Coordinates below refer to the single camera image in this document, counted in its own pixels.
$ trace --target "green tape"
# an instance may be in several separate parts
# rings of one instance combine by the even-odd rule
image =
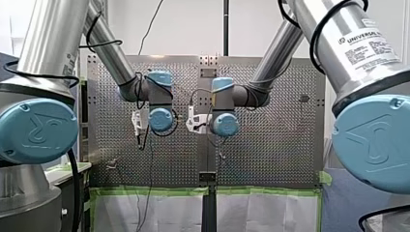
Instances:
[[[149,187],[107,187],[91,188],[90,193],[96,196],[105,195],[148,195]],[[196,196],[205,195],[206,188],[152,188],[151,195],[155,196]]]
[[[90,209],[90,201],[84,202],[84,212],[88,211]]]
[[[320,171],[319,172],[319,180],[321,184],[325,184],[327,186],[330,186],[332,184],[332,176],[325,172],[325,171]]]
[[[265,188],[265,187],[218,187],[218,195],[292,195],[292,196],[318,196],[318,189],[290,189],[290,188]]]

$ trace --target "metal bracket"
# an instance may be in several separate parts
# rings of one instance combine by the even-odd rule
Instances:
[[[213,186],[217,181],[217,172],[199,172],[199,185]]]

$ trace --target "metal stand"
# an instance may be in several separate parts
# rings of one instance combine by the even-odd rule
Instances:
[[[217,232],[217,190],[209,186],[208,195],[202,201],[202,232]]]

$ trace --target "robotic arm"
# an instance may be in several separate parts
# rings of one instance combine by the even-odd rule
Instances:
[[[171,128],[169,72],[135,73],[118,44],[107,43],[113,36],[92,1],[37,0],[16,70],[16,63],[8,66],[15,76],[0,82],[0,223],[10,231],[61,229],[61,191],[49,185],[38,164],[65,155],[76,141],[70,88],[79,81],[73,69],[83,30],[120,96],[128,102],[149,102],[147,114],[139,116],[147,117],[151,130]],[[73,152],[69,155],[75,163]],[[78,214],[79,180],[75,182]]]
[[[221,124],[224,130],[211,127],[211,131],[234,135],[237,121],[221,119],[229,112],[220,111],[232,110],[228,117],[232,119],[234,106],[258,107],[267,102],[273,81],[286,69],[305,36],[313,64],[327,75],[337,93],[333,143],[341,163],[377,189],[410,193],[410,97],[402,91],[410,81],[410,68],[401,63],[360,1],[287,3],[289,20],[282,23],[249,84],[233,86],[230,78],[214,79],[212,92],[217,97],[209,125]],[[249,92],[253,97],[247,101]]]

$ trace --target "silver metal arm segment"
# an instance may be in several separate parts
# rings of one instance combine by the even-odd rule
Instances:
[[[83,34],[87,36],[93,22],[99,16],[99,10],[96,4],[91,1],[87,18],[85,20],[85,26]],[[106,20],[101,16],[96,24],[92,28],[90,35],[90,44],[102,44],[106,42],[112,42],[115,40],[111,30],[108,28]],[[138,89],[139,82],[138,76],[132,70],[129,61],[124,54],[123,49],[116,43],[107,44],[103,46],[94,47],[100,59],[108,69],[114,81],[119,86],[121,97],[128,102],[136,102],[135,89]],[[148,85],[142,85],[142,92],[139,98],[142,101],[148,100]]]
[[[368,185],[410,193],[410,91],[398,92],[410,81],[410,68],[362,1],[287,2],[337,93],[332,139],[339,160]]]
[[[319,22],[341,0],[287,2],[311,41]],[[355,100],[410,80],[410,69],[400,62],[359,2],[344,4],[326,23],[316,43],[317,60],[337,93],[336,115]]]
[[[248,83],[248,87],[254,90],[253,94],[243,86],[235,86],[233,92],[235,106],[257,107],[269,103],[269,93],[274,81],[286,71],[303,37],[302,31],[287,20],[281,24],[253,78]]]
[[[37,0],[17,70],[73,75],[89,0]],[[39,164],[76,141],[74,97],[64,79],[14,76],[0,83],[0,224],[9,231],[57,232],[61,190]]]

